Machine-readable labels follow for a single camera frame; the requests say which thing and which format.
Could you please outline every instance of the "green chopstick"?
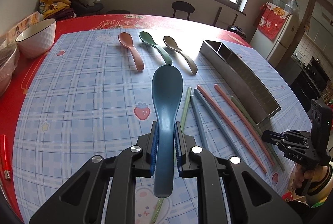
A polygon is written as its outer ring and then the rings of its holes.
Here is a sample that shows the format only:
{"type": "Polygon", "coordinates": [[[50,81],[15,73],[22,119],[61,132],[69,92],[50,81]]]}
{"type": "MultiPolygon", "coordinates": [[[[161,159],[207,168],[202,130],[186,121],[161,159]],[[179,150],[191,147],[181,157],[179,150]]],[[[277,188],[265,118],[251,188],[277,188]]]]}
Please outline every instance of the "green chopstick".
{"type": "MultiPolygon", "coordinates": [[[[184,103],[184,108],[183,108],[183,113],[181,114],[181,119],[180,119],[180,128],[183,131],[184,130],[184,126],[185,126],[185,122],[186,122],[186,116],[187,116],[187,112],[189,109],[189,99],[191,97],[191,92],[192,92],[192,88],[188,87],[187,91],[186,91],[186,96],[185,96],[185,103],[184,103]]],[[[174,149],[174,161],[176,161],[176,152],[174,149]]],[[[150,223],[155,223],[158,216],[159,216],[159,211],[162,208],[162,203],[164,201],[164,198],[160,198],[157,201],[156,204],[156,208],[155,211],[153,213],[152,219],[150,220],[150,223]]]]}
{"type": "MultiPolygon", "coordinates": [[[[244,114],[244,116],[247,118],[247,120],[252,124],[252,126],[254,127],[254,130],[258,133],[258,135],[261,137],[262,136],[262,131],[260,130],[260,128],[257,126],[257,124],[254,122],[254,120],[252,119],[252,117],[250,116],[250,114],[246,111],[246,109],[244,108],[244,106],[242,105],[242,103],[240,101],[238,101],[235,97],[231,96],[230,97],[231,101],[234,102],[234,104],[237,106],[237,108],[239,108],[239,110],[244,114]]],[[[283,171],[285,171],[285,168],[281,162],[281,160],[279,159],[279,157],[277,156],[276,152],[274,151],[274,149],[272,148],[272,146],[270,144],[266,144],[267,149],[271,152],[271,154],[273,155],[274,159],[276,160],[276,162],[281,166],[281,169],[283,171]]]]}

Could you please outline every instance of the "human hand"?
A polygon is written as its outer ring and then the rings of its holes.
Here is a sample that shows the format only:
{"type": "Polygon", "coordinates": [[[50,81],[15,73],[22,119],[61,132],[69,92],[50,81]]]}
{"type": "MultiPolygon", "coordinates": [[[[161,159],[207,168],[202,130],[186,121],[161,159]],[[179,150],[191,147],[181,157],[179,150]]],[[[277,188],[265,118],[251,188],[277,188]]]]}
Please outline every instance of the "human hand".
{"type": "Polygon", "coordinates": [[[295,163],[295,167],[290,175],[288,190],[292,191],[302,187],[305,179],[311,180],[311,183],[320,182],[327,173],[327,167],[317,166],[314,170],[304,172],[300,164],[295,163]]]}

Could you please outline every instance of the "spoon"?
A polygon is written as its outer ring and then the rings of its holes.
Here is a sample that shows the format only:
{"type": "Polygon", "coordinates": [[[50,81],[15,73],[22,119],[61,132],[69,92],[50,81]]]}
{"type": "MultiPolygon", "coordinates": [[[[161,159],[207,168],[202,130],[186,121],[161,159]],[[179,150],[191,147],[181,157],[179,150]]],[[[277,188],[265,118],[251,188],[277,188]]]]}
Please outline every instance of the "spoon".
{"type": "Polygon", "coordinates": [[[168,48],[170,48],[173,51],[178,52],[180,55],[182,55],[184,57],[184,59],[187,61],[187,63],[189,64],[189,68],[191,68],[191,71],[193,74],[196,74],[198,72],[198,67],[196,66],[195,62],[191,59],[191,57],[189,57],[188,55],[186,55],[178,46],[176,41],[170,37],[170,36],[164,36],[163,37],[164,43],[166,44],[166,46],[168,48]]]}
{"type": "Polygon", "coordinates": [[[132,36],[127,32],[122,32],[118,35],[118,39],[119,39],[120,44],[123,47],[126,47],[127,49],[129,49],[129,51],[132,53],[133,60],[134,60],[135,66],[137,67],[137,70],[142,71],[144,69],[144,62],[142,61],[139,52],[133,45],[132,36]]]}
{"type": "Polygon", "coordinates": [[[158,44],[156,44],[154,42],[154,39],[152,38],[152,36],[149,33],[140,32],[139,37],[140,37],[141,41],[144,42],[146,45],[154,47],[158,50],[158,52],[161,54],[163,60],[165,61],[165,64],[172,65],[172,59],[171,59],[170,55],[161,46],[159,46],[158,44]]]}
{"type": "Polygon", "coordinates": [[[174,183],[174,125],[183,95],[183,78],[171,65],[159,67],[152,81],[152,96],[159,127],[154,195],[169,197],[174,183]]]}

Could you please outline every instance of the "refrigerator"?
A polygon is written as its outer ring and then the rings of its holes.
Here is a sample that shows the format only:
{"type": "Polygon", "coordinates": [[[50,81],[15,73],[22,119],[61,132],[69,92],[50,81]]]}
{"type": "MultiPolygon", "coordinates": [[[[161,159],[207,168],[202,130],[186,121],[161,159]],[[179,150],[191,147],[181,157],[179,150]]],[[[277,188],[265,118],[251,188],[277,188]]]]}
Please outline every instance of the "refrigerator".
{"type": "Polygon", "coordinates": [[[273,40],[257,29],[250,45],[275,68],[293,41],[298,26],[298,16],[289,15],[273,40]]]}

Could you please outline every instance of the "stool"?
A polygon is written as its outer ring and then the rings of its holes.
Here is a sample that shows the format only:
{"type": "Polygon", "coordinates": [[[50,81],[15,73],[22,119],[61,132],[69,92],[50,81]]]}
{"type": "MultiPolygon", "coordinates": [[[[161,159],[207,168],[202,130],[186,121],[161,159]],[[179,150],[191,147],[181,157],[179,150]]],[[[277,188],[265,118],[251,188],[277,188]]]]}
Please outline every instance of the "stool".
{"type": "Polygon", "coordinates": [[[182,1],[173,2],[171,6],[174,9],[173,17],[175,16],[176,11],[183,11],[188,14],[187,20],[189,20],[189,14],[193,13],[195,10],[193,5],[189,4],[188,2],[182,2],[182,1]]]}
{"type": "Polygon", "coordinates": [[[127,10],[111,10],[106,12],[107,15],[128,15],[130,11],[127,10]]]}

